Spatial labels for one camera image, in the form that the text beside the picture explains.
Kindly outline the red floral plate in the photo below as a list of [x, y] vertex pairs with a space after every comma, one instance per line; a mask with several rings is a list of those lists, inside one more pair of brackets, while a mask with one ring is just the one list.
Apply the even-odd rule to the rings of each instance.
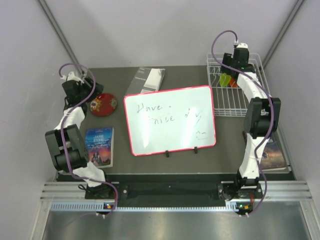
[[101, 93], [90, 103], [90, 111], [98, 117], [112, 114], [118, 105], [117, 98], [111, 93]]

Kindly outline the lime green plate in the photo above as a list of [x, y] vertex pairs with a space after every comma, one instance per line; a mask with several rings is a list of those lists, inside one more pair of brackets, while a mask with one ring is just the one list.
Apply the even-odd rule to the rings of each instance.
[[231, 76], [226, 73], [221, 73], [219, 78], [219, 84], [221, 87], [227, 87], [231, 81]]

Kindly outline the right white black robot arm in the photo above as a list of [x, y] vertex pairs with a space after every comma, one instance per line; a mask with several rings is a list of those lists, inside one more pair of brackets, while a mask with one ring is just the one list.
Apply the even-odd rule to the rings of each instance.
[[227, 194], [245, 198], [259, 188], [261, 160], [271, 133], [277, 130], [281, 100], [271, 97], [260, 84], [254, 67], [249, 64], [249, 48], [240, 43], [233, 54], [225, 53], [221, 73], [235, 80], [249, 103], [244, 119], [246, 147], [233, 186]]

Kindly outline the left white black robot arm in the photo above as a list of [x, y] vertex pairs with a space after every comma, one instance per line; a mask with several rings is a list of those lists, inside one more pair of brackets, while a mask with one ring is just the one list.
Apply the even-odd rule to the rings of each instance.
[[89, 152], [80, 133], [81, 123], [88, 112], [88, 103], [102, 93], [104, 86], [97, 83], [92, 96], [78, 106], [93, 89], [93, 80], [88, 76], [76, 76], [73, 71], [64, 75], [62, 80], [62, 88], [66, 94], [63, 117], [53, 130], [45, 133], [53, 166], [58, 172], [73, 172], [76, 177], [84, 180], [87, 183], [84, 190], [88, 195], [100, 199], [109, 198], [114, 187], [106, 181], [103, 170], [89, 161]]

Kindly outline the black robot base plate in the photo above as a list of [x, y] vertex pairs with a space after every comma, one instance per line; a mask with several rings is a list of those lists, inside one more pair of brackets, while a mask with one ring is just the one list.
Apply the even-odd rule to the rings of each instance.
[[177, 182], [171, 184], [162, 183], [130, 183], [121, 185], [118, 190], [118, 200], [136, 200], [139, 197], [150, 199], [155, 197], [156, 200], [165, 201], [170, 197], [182, 198], [205, 198], [210, 200], [232, 200], [238, 195], [238, 192], [261, 194], [261, 185], [249, 185], [246, 188], [239, 188], [234, 183], [186, 183]]

